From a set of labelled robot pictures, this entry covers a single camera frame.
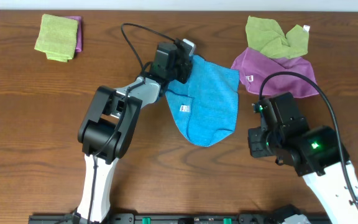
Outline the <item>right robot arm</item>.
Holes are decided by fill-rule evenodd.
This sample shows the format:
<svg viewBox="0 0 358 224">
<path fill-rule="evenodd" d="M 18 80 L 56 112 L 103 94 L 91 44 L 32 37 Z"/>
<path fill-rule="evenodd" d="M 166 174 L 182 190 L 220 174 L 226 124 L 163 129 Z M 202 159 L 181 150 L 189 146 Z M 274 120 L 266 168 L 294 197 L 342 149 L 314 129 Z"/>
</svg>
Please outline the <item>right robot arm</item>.
<svg viewBox="0 0 358 224">
<path fill-rule="evenodd" d="M 253 105 L 261 125 L 248 131 L 254 158 L 292 166 L 316 195 L 331 223 L 358 223 L 358 180 L 349 153 L 329 126 L 311 129 L 291 93 Z"/>
</svg>

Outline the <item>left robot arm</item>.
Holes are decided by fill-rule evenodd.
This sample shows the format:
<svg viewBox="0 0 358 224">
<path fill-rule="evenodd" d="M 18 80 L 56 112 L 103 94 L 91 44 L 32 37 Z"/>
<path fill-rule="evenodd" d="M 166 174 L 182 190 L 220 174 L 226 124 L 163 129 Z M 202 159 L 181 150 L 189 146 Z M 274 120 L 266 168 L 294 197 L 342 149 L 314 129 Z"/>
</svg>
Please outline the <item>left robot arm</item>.
<svg viewBox="0 0 358 224">
<path fill-rule="evenodd" d="M 100 86 L 78 131 L 86 174 L 73 223 L 103 223 L 110 211 L 116 165 L 127 152 L 143 107 L 158 101 L 172 81 L 186 83 L 196 45 L 188 39 L 161 42 L 154 61 L 146 63 L 125 87 Z"/>
</svg>

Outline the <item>blue microfiber cloth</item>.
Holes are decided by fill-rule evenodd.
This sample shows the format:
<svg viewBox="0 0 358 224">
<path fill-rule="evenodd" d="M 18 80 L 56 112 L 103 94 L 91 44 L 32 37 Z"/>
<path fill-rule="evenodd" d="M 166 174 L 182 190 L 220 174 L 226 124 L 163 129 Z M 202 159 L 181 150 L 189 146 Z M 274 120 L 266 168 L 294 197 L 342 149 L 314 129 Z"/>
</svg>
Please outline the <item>blue microfiber cloth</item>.
<svg viewBox="0 0 358 224">
<path fill-rule="evenodd" d="M 165 94 L 173 120 L 192 144 L 210 147 L 236 129 L 239 72 L 193 57 L 188 81 L 173 81 Z"/>
</svg>

